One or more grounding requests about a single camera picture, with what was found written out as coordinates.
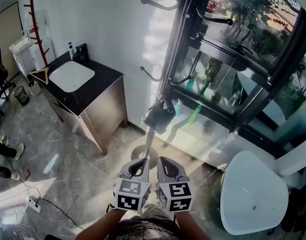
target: fiducial marker cube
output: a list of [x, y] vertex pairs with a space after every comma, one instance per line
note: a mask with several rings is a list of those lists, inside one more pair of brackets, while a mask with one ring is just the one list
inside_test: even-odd
[[149, 193], [150, 184], [148, 182], [118, 177], [115, 183], [115, 207], [140, 212]]
[[194, 185], [190, 181], [158, 183], [158, 199], [167, 212], [189, 211], [194, 199]]

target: person's arm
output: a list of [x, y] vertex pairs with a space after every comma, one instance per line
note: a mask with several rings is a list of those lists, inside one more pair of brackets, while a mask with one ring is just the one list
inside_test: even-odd
[[185, 239], [210, 240], [187, 211], [177, 212], [175, 213], [175, 217]]
[[113, 232], [126, 212], [126, 210], [120, 209], [110, 210], [97, 222], [79, 233], [75, 240], [104, 240]]

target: soap dispenser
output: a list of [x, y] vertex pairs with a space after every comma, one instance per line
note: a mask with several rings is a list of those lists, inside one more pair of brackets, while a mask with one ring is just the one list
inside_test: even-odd
[[74, 48], [72, 46], [72, 42], [69, 42], [68, 44], [69, 44], [69, 47], [68, 47], [69, 48], [69, 55], [70, 55], [71, 60], [72, 60], [75, 52], [74, 52]]

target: wooden cabinet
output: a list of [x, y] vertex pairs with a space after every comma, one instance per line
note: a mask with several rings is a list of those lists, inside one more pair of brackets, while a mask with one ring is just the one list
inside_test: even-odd
[[108, 152], [105, 143], [118, 126], [127, 126], [122, 77], [99, 95], [80, 115], [73, 114], [46, 88], [42, 87], [42, 91], [60, 120], [75, 134], [93, 141], [104, 154]]

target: trash can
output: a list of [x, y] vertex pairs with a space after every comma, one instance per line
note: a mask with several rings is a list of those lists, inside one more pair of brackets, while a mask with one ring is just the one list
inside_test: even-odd
[[29, 90], [31, 91], [31, 94], [35, 97], [38, 96], [42, 92], [41, 88], [38, 85], [38, 82], [35, 79], [33, 79], [32, 81], [28, 83], [28, 87], [29, 87]]
[[26, 94], [24, 87], [19, 86], [14, 92], [15, 98], [21, 103], [22, 106], [25, 106], [29, 102], [29, 97]]

